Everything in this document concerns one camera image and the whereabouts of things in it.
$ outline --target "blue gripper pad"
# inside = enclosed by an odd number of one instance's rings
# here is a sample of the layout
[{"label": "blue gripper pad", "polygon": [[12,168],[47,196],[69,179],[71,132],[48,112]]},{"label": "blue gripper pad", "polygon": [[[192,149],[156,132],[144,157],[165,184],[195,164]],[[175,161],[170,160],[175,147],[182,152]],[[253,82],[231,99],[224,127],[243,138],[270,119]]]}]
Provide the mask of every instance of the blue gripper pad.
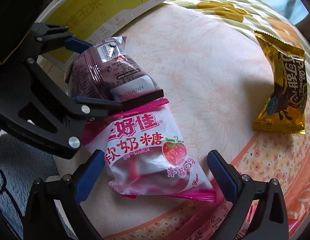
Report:
[{"label": "blue gripper pad", "polygon": [[105,153],[101,150],[96,151],[98,152],[96,153],[94,159],[89,163],[84,173],[76,183],[75,201],[78,204],[87,200],[96,180],[105,167]]},{"label": "blue gripper pad", "polygon": [[212,172],[216,182],[219,185],[225,199],[232,203],[235,203],[237,197],[237,184],[233,180],[232,176],[228,173],[225,165],[228,165],[224,159],[220,156],[224,163],[218,158],[214,151],[210,151],[207,155],[207,165]]},{"label": "blue gripper pad", "polygon": [[72,52],[77,52],[79,54],[82,54],[85,50],[89,49],[92,46],[92,44],[76,38],[69,38],[65,40],[63,45],[65,46],[65,49]]}]

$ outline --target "purple snack package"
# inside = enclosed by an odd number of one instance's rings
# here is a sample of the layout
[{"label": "purple snack package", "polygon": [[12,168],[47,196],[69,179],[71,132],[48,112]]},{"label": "purple snack package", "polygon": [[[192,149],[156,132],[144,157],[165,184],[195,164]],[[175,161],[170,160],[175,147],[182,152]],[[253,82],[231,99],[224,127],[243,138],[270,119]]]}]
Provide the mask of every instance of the purple snack package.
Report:
[{"label": "purple snack package", "polygon": [[72,64],[68,95],[126,102],[161,90],[124,51],[125,42],[106,38],[84,51]]}]

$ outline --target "silver bolt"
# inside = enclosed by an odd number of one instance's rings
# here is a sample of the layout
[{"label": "silver bolt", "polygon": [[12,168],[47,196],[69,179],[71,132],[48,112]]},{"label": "silver bolt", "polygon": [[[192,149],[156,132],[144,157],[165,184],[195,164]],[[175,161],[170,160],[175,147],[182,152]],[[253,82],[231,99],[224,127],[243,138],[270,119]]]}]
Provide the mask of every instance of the silver bolt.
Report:
[{"label": "silver bolt", "polygon": [[277,179],[271,179],[271,182],[274,184],[274,185],[277,185],[279,182]]},{"label": "silver bolt", "polygon": [[34,122],[32,120],[27,120],[27,122],[31,123],[32,125],[35,125]]},{"label": "silver bolt", "polygon": [[72,136],[69,138],[68,143],[71,147],[73,147],[74,149],[77,149],[80,146],[80,141],[77,137]]},{"label": "silver bolt", "polygon": [[29,57],[29,58],[27,59],[27,62],[28,62],[29,64],[34,64],[34,63],[35,63],[35,60],[34,60],[32,57]]},{"label": "silver bolt", "polygon": [[34,184],[38,185],[42,180],[40,178],[37,178],[34,180]]},{"label": "silver bolt", "polygon": [[72,179],[72,176],[70,174],[66,174],[64,177],[63,177],[63,180],[64,181],[70,181]]},{"label": "silver bolt", "polygon": [[244,181],[249,181],[249,180],[251,179],[251,177],[248,176],[247,174],[243,174],[243,175],[242,175],[242,179],[243,179]]},{"label": "silver bolt", "polygon": [[89,114],[90,113],[90,108],[88,106],[82,106],[82,112],[85,114]]}]

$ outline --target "pink candy wrapper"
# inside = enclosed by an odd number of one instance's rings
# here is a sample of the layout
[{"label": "pink candy wrapper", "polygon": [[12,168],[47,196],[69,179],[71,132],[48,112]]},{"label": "pink candy wrapper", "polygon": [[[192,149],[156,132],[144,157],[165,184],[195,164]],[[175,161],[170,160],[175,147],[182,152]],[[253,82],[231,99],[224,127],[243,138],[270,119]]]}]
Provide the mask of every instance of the pink candy wrapper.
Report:
[{"label": "pink candy wrapper", "polygon": [[202,168],[187,152],[166,105],[150,102],[106,120],[108,126],[86,147],[105,152],[109,185],[119,194],[168,195],[207,202],[216,192]]},{"label": "pink candy wrapper", "polygon": [[[204,203],[180,230],[166,240],[209,240],[211,238],[233,206],[231,202],[226,201],[217,183],[214,184],[214,189],[216,190],[216,203]],[[235,240],[246,234],[256,211],[257,203],[257,200],[253,201]],[[293,232],[298,226],[298,220],[288,219],[289,232]]]}]

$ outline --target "gold candy wrapper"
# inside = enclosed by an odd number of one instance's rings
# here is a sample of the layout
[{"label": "gold candy wrapper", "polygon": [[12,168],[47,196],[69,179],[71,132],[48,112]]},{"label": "gold candy wrapper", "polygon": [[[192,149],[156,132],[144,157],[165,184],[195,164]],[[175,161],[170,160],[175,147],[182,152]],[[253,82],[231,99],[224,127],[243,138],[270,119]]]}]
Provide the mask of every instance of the gold candy wrapper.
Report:
[{"label": "gold candy wrapper", "polygon": [[266,33],[255,31],[255,36],[272,66],[274,92],[255,120],[253,129],[305,134],[307,80],[304,50]]}]

